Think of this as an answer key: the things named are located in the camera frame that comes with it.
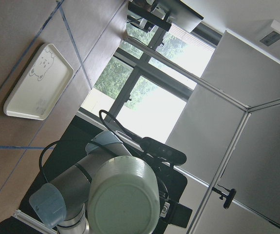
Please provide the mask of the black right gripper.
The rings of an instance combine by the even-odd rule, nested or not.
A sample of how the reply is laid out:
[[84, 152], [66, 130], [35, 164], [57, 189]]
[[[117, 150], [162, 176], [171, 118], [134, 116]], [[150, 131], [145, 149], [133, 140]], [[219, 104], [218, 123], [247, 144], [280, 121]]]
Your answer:
[[152, 161], [151, 167], [157, 177], [160, 198], [160, 217], [156, 227], [166, 228], [170, 224], [186, 228], [192, 209], [179, 201], [187, 186], [187, 178], [157, 159]]

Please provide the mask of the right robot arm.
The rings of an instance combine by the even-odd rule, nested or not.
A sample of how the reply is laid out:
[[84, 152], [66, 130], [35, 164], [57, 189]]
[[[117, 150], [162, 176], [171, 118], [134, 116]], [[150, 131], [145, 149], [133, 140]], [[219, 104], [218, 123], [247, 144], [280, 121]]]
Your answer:
[[186, 228], [192, 209], [179, 199], [187, 179], [174, 170], [187, 157], [150, 137], [132, 135], [131, 154], [111, 131], [86, 145], [86, 156], [31, 195], [44, 226], [60, 234], [162, 234]]

